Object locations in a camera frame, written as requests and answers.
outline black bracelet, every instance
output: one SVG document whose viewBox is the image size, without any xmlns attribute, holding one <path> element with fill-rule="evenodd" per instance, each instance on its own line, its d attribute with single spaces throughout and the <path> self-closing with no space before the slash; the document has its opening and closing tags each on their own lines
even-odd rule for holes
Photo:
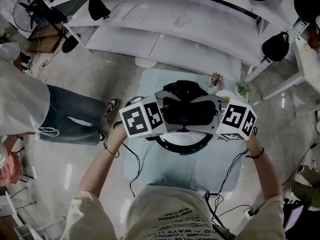
<svg viewBox="0 0 320 240">
<path fill-rule="evenodd" d="M 262 147 L 262 152 L 259 154 L 259 155 L 256 155 L 256 156 L 251 156 L 251 155 L 246 155 L 245 157 L 246 158 L 252 158 L 252 159 L 258 159 L 259 157 L 262 156 L 262 154 L 265 152 L 265 148 Z"/>
</svg>

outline pink cloth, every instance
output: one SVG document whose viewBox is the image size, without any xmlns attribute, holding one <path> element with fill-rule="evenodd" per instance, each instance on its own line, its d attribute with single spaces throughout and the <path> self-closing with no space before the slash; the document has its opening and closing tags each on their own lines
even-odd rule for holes
<svg viewBox="0 0 320 240">
<path fill-rule="evenodd" d="M 11 152 L 5 166 L 0 169 L 0 187 L 8 186 L 10 183 L 16 184 L 22 176 L 18 153 Z"/>
</svg>

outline black stand base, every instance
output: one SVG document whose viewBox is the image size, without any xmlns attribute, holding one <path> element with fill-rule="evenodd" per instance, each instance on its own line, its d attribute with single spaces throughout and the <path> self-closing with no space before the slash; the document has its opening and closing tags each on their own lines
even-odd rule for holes
<svg viewBox="0 0 320 240">
<path fill-rule="evenodd" d="M 75 39 L 75 37 L 73 35 L 69 36 L 63 43 L 62 45 L 62 52 L 64 54 L 67 54 L 69 52 L 71 52 L 74 48 L 76 48 L 76 46 L 78 45 L 78 41 Z"/>
</svg>

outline white cube with marker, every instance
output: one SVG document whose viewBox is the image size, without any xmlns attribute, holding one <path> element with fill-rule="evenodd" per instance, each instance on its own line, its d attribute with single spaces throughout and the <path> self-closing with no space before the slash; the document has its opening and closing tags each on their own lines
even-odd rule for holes
<svg viewBox="0 0 320 240">
<path fill-rule="evenodd" d="M 227 141 L 248 140 L 257 120 L 250 105 L 230 99 L 216 134 Z"/>
<path fill-rule="evenodd" d="M 156 96 L 150 95 L 119 111 L 128 138 L 167 133 Z"/>
</svg>

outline potted plant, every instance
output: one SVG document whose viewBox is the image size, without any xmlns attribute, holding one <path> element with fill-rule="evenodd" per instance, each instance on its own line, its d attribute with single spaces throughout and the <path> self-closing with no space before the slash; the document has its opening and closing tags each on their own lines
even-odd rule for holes
<svg viewBox="0 0 320 240">
<path fill-rule="evenodd" d="M 248 98 L 248 94 L 251 93 L 250 86 L 247 82 L 238 82 L 236 84 L 237 86 L 237 92 L 240 94 L 240 96 L 244 97 L 245 99 Z"/>
<path fill-rule="evenodd" d="M 213 73 L 211 75 L 209 87 L 212 88 L 211 90 L 215 93 L 222 90 L 222 88 L 224 87 L 224 77 L 217 72 Z"/>
</svg>

